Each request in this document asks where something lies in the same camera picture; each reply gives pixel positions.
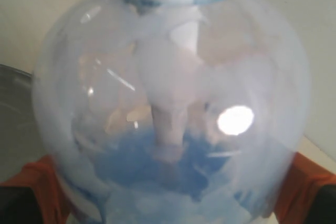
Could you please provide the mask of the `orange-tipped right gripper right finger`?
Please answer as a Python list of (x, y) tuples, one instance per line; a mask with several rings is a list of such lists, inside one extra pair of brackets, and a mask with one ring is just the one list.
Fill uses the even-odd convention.
[(297, 153), (274, 213), (279, 223), (335, 224), (335, 173)]

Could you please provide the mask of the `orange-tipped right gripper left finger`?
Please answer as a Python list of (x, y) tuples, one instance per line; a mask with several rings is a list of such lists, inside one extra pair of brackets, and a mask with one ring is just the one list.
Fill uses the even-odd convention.
[(69, 214), (48, 155), (1, 182), (1, 223), (66, 223)]

